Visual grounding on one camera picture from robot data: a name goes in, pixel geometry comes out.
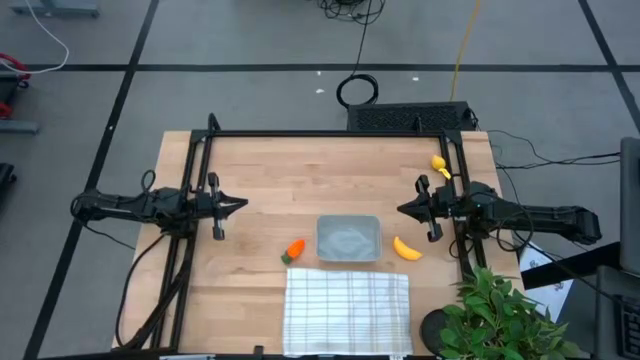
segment white checkered towel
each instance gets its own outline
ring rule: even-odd
[[[289,269],[285,356],[413,354],[407,275]]]

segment orange carrot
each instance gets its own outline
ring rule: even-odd
[[[282,262],[289,265],[293,259],[302,254],[302,250],[304,250],[304,239],[298,239],[289,245],[287,251],[285,251],[280,258]]]

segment toy banana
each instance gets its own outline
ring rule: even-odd
[[[451,174],[447,171],[447,163],[441,156],[433,155],[433,158],[431,159],[431,166],[433,166],[435,170],[441,172],[447,180],[451,180]]]
[[[422,253],[405,245],[399,237],[393,239],[393,249],[407,260],[418,260],[422,257]]]

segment clear plastic container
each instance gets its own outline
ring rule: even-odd
[[[322,215],[316,254],[323,261],[371,262],[381,255],[380,220],[373,215]]]

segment wooden tabletop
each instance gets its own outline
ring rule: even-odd
[[[189,135],[164,134],[155,187],[180,187]],[[463,140],[471,179],[499,193],[487,134],[466,132]],[[213,240],[212,220],[200,221],[181,352],[251,353],[255,345],[263,345],[266,353],[282,353],[287,268],[280,255],[293,240],[303,238],[306,250],[292,266],[408,274],[414,353],[429,354],[418,335],[420,322],[429,311],[456,301],[455,288],[449,285],[461,278],[457,261],[448,253],[452,223],[439,221],[444,236],[429,243],[427,225],[396,207],[416,197],[414,182],[420,174],[429,176],[430,191],[444,184],[430,166],[431,156],[440,154],[437,139],[224,137],[214,140],[212,151],[209,171],[220,176],[221,190],[248,198],[249,204],[224,222],[224,241]],[[453,147],[450,152],[455,159]],[[457,164],[452,167],[455,172]],[[324,214],[377,216],[382,226],[380,260],[348,265],[320,261],[314,233],[316,219]],[[136,256],[158,234],[156,226],[143,225]],[[400,258],[391,246],[394,236],[424,257],[417,262]],[[123,339],[133,335],[158,300],[168,244],[163,240],[147,254],[131,278],[121,321]],[[514,253],[501,251],[495,241],[485,241],[484,247],[494,272],[519,277]],[[520,280],[514,280],[514,286],[522,289]],[[172,319],[170,309],[165,345]]]

